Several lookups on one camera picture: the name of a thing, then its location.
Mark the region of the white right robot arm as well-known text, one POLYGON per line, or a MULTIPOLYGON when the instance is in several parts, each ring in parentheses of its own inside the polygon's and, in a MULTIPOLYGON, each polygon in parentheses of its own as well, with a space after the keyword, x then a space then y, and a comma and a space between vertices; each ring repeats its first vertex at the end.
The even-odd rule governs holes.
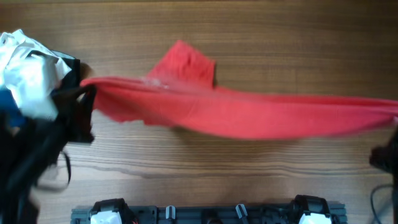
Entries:
POLYGON ((397 224, 397 128, 394 134, 391 136, 389 142, 385 146, 377 146, 372 149, 371 155, 369 157, 369 163, 371 166, 382 170, 392 176, 391 184, 378 185, 372 189, 369 201, 371 206, 371 211, 373 214, 373 220, 371 223, 381 224, 381 214, 385 209, 376 211, 374 206, 374 195, 377 191, 381 189, 391 188, 391 201, 393 209, 393 222, 397 224))

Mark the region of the red t-shirt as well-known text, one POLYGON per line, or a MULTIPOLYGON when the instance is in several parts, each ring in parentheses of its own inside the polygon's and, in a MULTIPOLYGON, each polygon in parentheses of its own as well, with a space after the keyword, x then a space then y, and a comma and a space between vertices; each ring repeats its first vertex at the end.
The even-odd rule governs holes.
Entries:
POLYGON ((180 126, 235 139, 294 139, 365 131, 393 122, 392 100, 263 95, 214 84, 215 62, 177 41, 142 78, 96 77, 94 107, 117 122, 180 126))

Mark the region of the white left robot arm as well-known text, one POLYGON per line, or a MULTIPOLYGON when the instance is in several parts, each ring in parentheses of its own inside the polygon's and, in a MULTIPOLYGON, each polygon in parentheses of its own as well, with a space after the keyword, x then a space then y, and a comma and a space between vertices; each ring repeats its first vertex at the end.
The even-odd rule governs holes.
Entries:
POLYGON ((38 209, 29 202, 30 188, 68 142, 93 142, 91 113, 94 85, 58 91, 51 97, 58 109, 53 121, 27 118, 11 132, 12 111, 1 107, 1 223, 35 223, 38 209))

